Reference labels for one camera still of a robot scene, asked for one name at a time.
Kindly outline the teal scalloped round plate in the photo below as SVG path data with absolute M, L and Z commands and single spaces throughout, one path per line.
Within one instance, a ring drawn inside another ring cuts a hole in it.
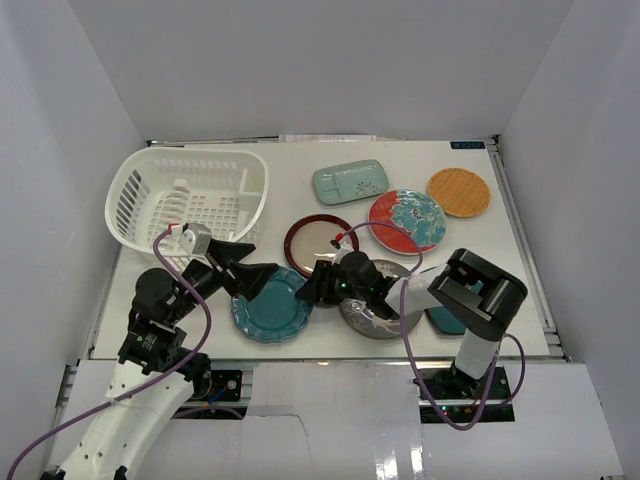
M 263 344 L 294 338 L 308 325 L 314 309 L 296 297 L 304 284 L 305 279 L 295 270 L 280 267 L 256 298 L 231 300 L 235 326 L 247 338 Z

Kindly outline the red rimmed beige plate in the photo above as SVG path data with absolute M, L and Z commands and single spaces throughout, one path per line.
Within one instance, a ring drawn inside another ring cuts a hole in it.
M 296 221 L 284 238 L 284 254 L 290 267 L 309 277 L 317 260 L 332 261 L 335 249 L 331 242 L 351 225 L 330 214 L 314 214 Z

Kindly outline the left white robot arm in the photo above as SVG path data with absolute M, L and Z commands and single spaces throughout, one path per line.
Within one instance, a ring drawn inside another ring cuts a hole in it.
M 255 247 L 212 240 L 203 261 L 177 272 L 166 258 L 135 284 L 125 340 L 117 354 L 105 400 L 61 424 L 89 427 L 61 464 L 44 479 L 131 479 L 169 420 L 189 399 L 211 387 L 211 360 L 199 346 L 184 347 L 178 324 L 196 307 L 212 330 L 207 299 L 219 290 L 254 299 L 277 272 L 275 263 L 246 264 Z

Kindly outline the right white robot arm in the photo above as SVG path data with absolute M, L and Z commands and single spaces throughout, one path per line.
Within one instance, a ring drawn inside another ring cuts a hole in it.
M 296 292 L 298 299 L 314 306 L 359 300 L 384 320 L 445 308 L 465 326 L 451 384 L 466 399 L 486 389 L 486 372 L 527 295 L 521 280 L 464 248 L 440 266 L 393 278 L 378 271 L 365 253 L 343 247 L 334 260 L 317 261 Z

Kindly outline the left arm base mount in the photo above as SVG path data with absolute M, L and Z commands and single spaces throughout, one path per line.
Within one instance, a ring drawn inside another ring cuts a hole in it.
M 242 420 L 247 411 L 241 405 L 243 372 L 210 370 L 196 384 L 194 393 L 173 415 L 185 420 Z

